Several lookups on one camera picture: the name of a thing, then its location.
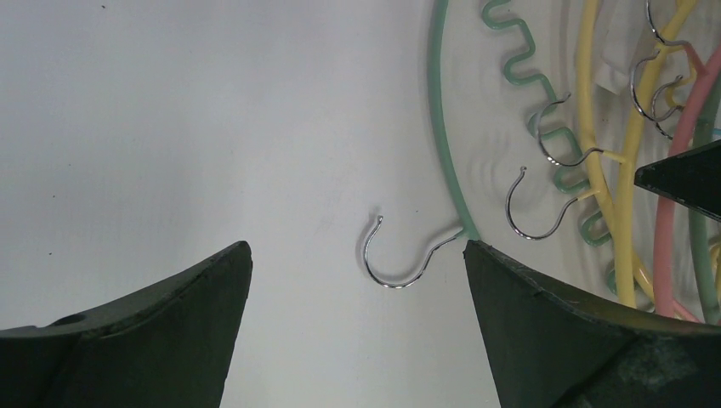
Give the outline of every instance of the black object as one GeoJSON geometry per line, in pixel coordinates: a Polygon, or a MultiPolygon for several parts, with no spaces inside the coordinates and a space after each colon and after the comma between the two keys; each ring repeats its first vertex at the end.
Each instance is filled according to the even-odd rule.
{"type": "Polygon", "coordinates": [[[643,166],[634,183],[721,222],[721,140],[643,166]]]}
{"type": "Polygon", "coordinates": [[[0,407],[218,407],[252,266],[239,242],[48,327],[0,331],[0,407]]]}
{"type": "Polygon", "coordinates": [[[721,406],[721,327],[604,300],[482,242],[464,255],[503,408],[721,406]]]}

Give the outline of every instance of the pile of hangers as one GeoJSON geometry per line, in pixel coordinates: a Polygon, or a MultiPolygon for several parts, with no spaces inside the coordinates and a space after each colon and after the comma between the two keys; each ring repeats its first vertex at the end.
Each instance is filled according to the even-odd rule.
{"type": "MultiPolygon", "coordinates": [[[[710,143],[712,140],[713,124],[721,100],[721,82],[717,82],[719,71],[721,71],[721,46],[714,51],[708,62],[704,63],[690,42],[674,41],[696,3],[697,0],[677,0],[676,11],[670,22],[662,30],[658,30],[651,17],[650,0],[645,1],[645,19],[650,32],[656,39],[656,46],[651,55],[639,60],[630,71],[628,92],[635,112],[627,120],[626,137],[622,151],[614,152],[601,149],[596,144],[593,125],[592,50],[599,0],[585,1],[576,52],[578,140],[583,150],[582,155],[572,162],[563,162],[554,158],[545,149],[543,137],[538,131],[539,123],[545,113],[549,109],[553,109],[554,106],[563,104],[568,100],[571,96],[569,93],[559,100],[552,101],[536,113],[533,116],[532,128],[534,129],[534,136],[539,150],[553,165],[577,167],[585,164],[590,188],[563,205],[553,228],[549,232],[542,235],[529,235],[515,224],[510,211],[514,190],[525,175],[526,168],[522,167],[519,177],[513,182],[508,191],[505,210],[508,223],[518,235],[528,240],[542,240],[549,237],[559,227],[569,206],[577,201],[595,197],[608,227],[610,237],[613,239],[614,275],[620,303],[636,308],[635,282],[655,304],[657,314],[697,322],[699,320],[673,297],[674,201],[664,197],[658,199],[652,274],[645,268],[634,251],[632,241],[633,181],[645,124],[647,122],[653,123],[661,135],[671,140],[671,146],[668,150],[669,156],[676,156],[687,151],[691,142],[693,142],[694,147],[697,147],[710,143]],[[673,81],[655,88],[667,56],[679,50],[683,50],[688,57],[690,77],[676,76],[673,81]],[[643,74],[639,75],[642,65],[645,65],[643,74]],[[693,88],[685,104],[676,103],[673,100],[673,90],[691,82],[693,82],[693,88]],[[670,109],[658,114],[656,112],[656,101],[661,96],[665,96],[670,109]],[[680,111],[681,115],[675,131],[671,135],[661,124],[677,111],[680,111]],[[610,194],[606,176],[601,167],[601,156],[611,159],[619,165],[615,199],[610,194]]],[[[718,265],[721,263],[721,250],[719,250],[718,245],[709,248],[707,243],[707,218],[704,215],[689,211],[689,228],[703,320],[706,323],[715,325],[721,322],[721,309],[718,302],[718,298],[721,296],[721,279],[719,279],[721,274],[718,272],[718,265]]]]}

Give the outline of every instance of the metal hook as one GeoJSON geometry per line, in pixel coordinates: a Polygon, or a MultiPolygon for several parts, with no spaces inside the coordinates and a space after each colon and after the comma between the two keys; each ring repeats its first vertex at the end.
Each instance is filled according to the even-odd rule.
{"type": "Polygon", "coordinates": [[[543,153],[544,156],[546,156],[546,159],[548,159],[548,161],[551,162],[552,164],[554,164],[555,166],[576,167],[579,164],[583,163],[591,153],[594,153],[594,152],[598,152],[601,154],[605,153],[605,150],[603,150],[599,147],[592,147],[592,148],[586,150],[583,153],[583,155],[581,155],[581,157],[578,158],[578,160],[576,160],[572,163],[563,163],[562,161],[558,161],[555,157],[551,156],[551,154],[548,153],[548,150],[546,150],[546,146],[543,145],[543,139],[541,138],[541,131],[538,129],[541,125],[541,119],[546,114],[547,110],[551,109],[552,107],[554,107],[556,105],[563,104],[570,97],[571,97],[570,92],[564,93],[563,96],[561,96],[561,99],[546,104],[545,106],[543,106],[541,108],[540,111],[538,111],[533,116],[533,129],[534,129],[533,136],[536,138],[536,141],[538,143],[538,148],[541,149],[541,152],[543,153]]]}
{"type": "Polygon", "coordinates": [[[404,287],[409,287],[410,285],[416,283],[419,279],[421,279],[421,276],[423,276],[423,273],[426,271],[426,268],[428,268],[428,265],[430,263],[431,257],[433,257],[434,252],[438,250],[440,247],[444,246],[448,242],[454,241],[458,236],[460,236],[463,232],[458,232],[451,238],[448,238],[444,241],[441,241],[440,243],[436,244],[431,250],[429,251],[428,255],[426,255],[425,260],[423,261],[423,265],[421,266],[421,269],[406,283],[402,283],[400,285],[394,285],[392,283],[385,282],[378,278],[378,273],[374,272],[371,268],[371,265],[368,263],[368,247],[371,245],[371,240],[373,239],[373,236],[380,230],[381,223],[383,222],[383,215],[379,215],[376,220],[376,226],[371,230],[371,233],[366,238],[366,242],[363,245],[363,264],[366,266],[366,270],[368,271],[368,274],[371,276],[371,279],[373,279],[376,283],[378,283],[380,286],[385,286],[389,289],[403,289],[404,287]]]}
{"type": "Polygon", "coordinates": [[[521,230],[518,228],[518,226],[517,226],[516,223],[514,222],[514,218],[511,216],[511,197],[512,197],[513,194],[514,194],[514,191],[516,190],[516,187],[518,187],[518,184],[520,183],[520,180],[522,180],[523,177],[525,176],[525,171],[526,171],[526,167],[525,167],[525,166],[523,166],[523,167],[520,168],[520,175],[519,175],[519,177],[516,179],[516,181],[514,181],[513,184],[511,184],[511,188],[508,190],[508,194],[506,194],[506,219],[508,220],[508,224],[510,224],[511,228],[515,231],[516,234],[518,234],[518,235],[526,238],[527,240],[540,241],[540,240],[543,240],[543,239],[548,238],[548,237],[551,236],[554,232],[556,232],[556,230],[557,230],[557,229],[559,228],[559,226],[561,225],[561,221],[563,221],[563,217],[564,217],[564,215],[565,215],[566,210],[568,210],[568,207],[570,207],[571,204],[573,204],[574,202],[578,201],[579,198],[578,198],[578,197],[573,197],[573,198],[571,198],[570,200],[568,200],[568,201],[563,205],[563,207],[561,207],[561,212],[560,212],[559,216],[556,218],[556,222],[555,222],[553,228],[551,228],[551,230],[550,230],[549,232],[547,232],[547,233],[545,233],[545,234],[543,234],[543,235],[528,235],[528,234],[526,234],[525,232],[521,231],[521,230]]]}
{"type": "Polygon", "coordinates": [[[651,1],[646,0],[646,22],[649,23],[649,28],[651,29],[651,32],[653,33],[656,40],[667,46],[667,47],[683,47],[684,50],[686,50],[686,55],[688,56],[689,60],[691,61],[691,64],[694,65],[696,68],[696,71],[699,73],[699,75],[706,75],[707,69],[706,66],[703,65],[703,61],[701,61],[701,57],[699,57],[699,54],[696,52],[693,45],[691,45],[690,42],[685,40],[675,40],[670,41],[663,37],[661,32],[656,28],[656,24],[654,24],[653,18],[651,17],[651,1]]]}
{"type": "MultiPolygon", "coordinates": [[[[644,108],[641,106],[641,103],[639,102],[639,96],[636,94],[636,71],[639,70],[639,67],[641,66],[641,64],[646,63],[651,60],[655,60],[656,57],[658,57],[658,54],[659,54],[659,50],[655,49],[651,56],[640,59],[639,62],[637,62],[636,65],[633,66],[633,68],[631,69],[631,75],[630,75],[631,79],[630,79],[630,86],[629,86],[631,88],[631,100],[633,102],[633,106],[636,108],[636,111],[641,116],[643,116],[646,119],[648,119],[652,122],[655,122],[655,123],[665,121],[666,119],[671,117],[671,115],[673,115],[674,112],[676,112],[680,109],[680,106],[674,106],[673,108],[670,108],[663,115],[657,116],[655,112],[651,112],[651,113],[646,112],[646,110],[644,110],[644,108]]],[[[676,79],[674,79],[672,82],[668,83],[667,85],[662,86],[661,88],[663,88],[663,89],[668,88],[668,87],[672,86],[673,84],[680,82],[683,79],[684,79],[683,75],[676,76],[676,79]]],[[[662,91],[663,89],[659,88],[659,90],[657,90],[654,93],[654,98],[653,98],[653,100],[651,100],[652,103],[655,100],[655,98],[657,98],[658,95],[661,94],[661,92],[659,92],[659,91],[662,91]]]]}
{"type": "MultiPolygon", "coordinates": [[[[666,91],[666,90],[669,89],[670,87],[673,87],[673,86],[677,85],[677,84],[678,84],[679,82],[681,82],[683,79],[684,79],[683,76],[678,75],[678,76],[676,76],[676,79],[674,79],[673,81],[671,81],[671,82],[669,82],[669,83],[665,83],[665,84],[661,85],[661,86],[654,92],[653,98],[651,98],[651,113],[652,113],[654,116],[656,115],[656,102],[658,102],[658,99],[659,99],[659,97],[661,96],[661,94],[663,94],[664,91],[666,91]]],[[[672,107],[667,113],[673,114],[675,111],[682,111],[683,109],[684,109],[684,107],[683,107],[682,105],[675,105],[675,106],[672,107]]],[[[655,127],[656,127],[656,130],[657,130],[660,134],[662,134],[663,136],[666,137],[666,139],[673,140],[673,136],[670,135],[669,133],[667,133],[667,132],[663,129],[663,127],[661,127],[661,122],[656,122],[655,127]]]]}

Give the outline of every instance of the white background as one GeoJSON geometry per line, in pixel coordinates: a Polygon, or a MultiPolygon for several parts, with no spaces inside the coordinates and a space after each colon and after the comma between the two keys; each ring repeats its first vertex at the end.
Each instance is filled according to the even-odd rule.
{"type": "Polygon", "coordinates": [[[0,328],[246,240],[223,407],[498,406],[465,243],[404,291],[357,256],[378,209],[372,262],[399,277],[456,223],[426,106],[431,6],[3,2],[0,328]]]}

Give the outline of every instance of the white plastic piece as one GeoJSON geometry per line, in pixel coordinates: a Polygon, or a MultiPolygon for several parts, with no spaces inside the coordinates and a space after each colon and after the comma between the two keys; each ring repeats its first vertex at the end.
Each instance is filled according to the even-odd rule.
{"type": "Polygon", "coordinates": [[[605,32],[597,36],[600,59],[593,81],[614,94],[621,94],[628,85],[633,55],[645,28],[644,8],[638,2],[604,0],[596,26],[605,32]]]}

